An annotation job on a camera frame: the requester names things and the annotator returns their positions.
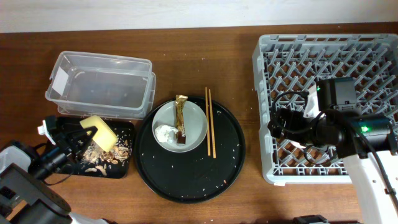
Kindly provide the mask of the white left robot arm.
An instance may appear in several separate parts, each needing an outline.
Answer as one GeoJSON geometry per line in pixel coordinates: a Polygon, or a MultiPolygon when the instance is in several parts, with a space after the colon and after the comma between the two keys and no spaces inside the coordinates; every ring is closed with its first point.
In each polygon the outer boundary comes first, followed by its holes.
{"type": "Polygon", "coordinates": [[[1,149],[1,223],[90,223],[107,224],[72,212],[69,204],[54,192],[46,178],[83,160],[85,151],[95,142],[108,151],[116,135],[99,117],[80,121],[79,127],[65,131],[55,116],[42,121],[38,133],[47,137],[48,151],[41,147],[10,141],[1,149]]]}

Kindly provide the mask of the gold snack wrapper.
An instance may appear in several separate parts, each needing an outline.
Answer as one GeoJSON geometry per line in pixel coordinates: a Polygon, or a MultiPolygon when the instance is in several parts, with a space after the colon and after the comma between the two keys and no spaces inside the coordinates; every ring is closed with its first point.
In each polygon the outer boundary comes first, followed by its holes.
{"type": "Polygon", "coordinates": [[[177,144],[185,144],[186,143],[183,108],[185,106],[187,99],[188,99],[188,97],[185,95],[177,95],[176,99],[175,99],[177,144]]]}

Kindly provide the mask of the white tissue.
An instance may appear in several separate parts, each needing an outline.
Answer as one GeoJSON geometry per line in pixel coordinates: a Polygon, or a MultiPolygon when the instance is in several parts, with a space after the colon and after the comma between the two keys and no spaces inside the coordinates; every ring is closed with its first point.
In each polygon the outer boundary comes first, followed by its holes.
{"type": "Polygon", "coordinates": [[[155,137],[160,143],[172,143],[177,133],[177,128],[165,124],[161,124],[160,126],[155,128],[155,137]]]}

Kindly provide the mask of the yellow bowl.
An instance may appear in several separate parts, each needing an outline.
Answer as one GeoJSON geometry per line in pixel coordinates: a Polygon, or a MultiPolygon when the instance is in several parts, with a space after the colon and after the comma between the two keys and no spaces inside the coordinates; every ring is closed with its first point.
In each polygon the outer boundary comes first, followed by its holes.
{"type": "Polygon", "coordinates": [[[117,135],[112,129],[97,115],[81,120],[80,125],[84,129],[92,127],[97,128],[93,140],[104,152],[112,150],[118,140],[117,135]]]}

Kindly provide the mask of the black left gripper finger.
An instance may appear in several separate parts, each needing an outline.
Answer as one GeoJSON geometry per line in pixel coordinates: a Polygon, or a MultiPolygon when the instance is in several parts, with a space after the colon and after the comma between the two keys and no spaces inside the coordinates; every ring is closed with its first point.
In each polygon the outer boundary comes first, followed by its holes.
{"type": "Polygon", "coordinates": [[[91,126],[91,127],[88,127],[88,128],[77,129],[77,130],[74,130],[74,131],[66,132],[65,135],[68,136],[68,137],[94,136],[97,131],[98,131],[97,127],[91,126]]]}
{"type": "Polygon", "coordinates": [[[88,149],[88,147],[91,145],[93,142],[93,135],[82,135],[78,136],[73,140],[74,143],[74,154],[75,154],[75,160],[76,161],[81,161],[83,159],[83,155],[88,149]]]}

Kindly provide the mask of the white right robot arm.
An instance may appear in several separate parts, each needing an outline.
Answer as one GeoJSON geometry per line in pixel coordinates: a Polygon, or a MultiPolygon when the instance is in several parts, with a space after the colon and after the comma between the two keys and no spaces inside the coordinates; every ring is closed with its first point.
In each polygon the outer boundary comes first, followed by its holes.
{"type": "Polygon", "coordinates": [[[308,91],[291,91],[310,106],[316,96],[318,113],[278,108],[284,93],[272,102],[268,128],[274,138],[285,138],[309,149],[335,148],[343,161],[365,223],[397,223],[397,138],[390,119],[362,114],[354,80],[331,78],[308,91]]]}

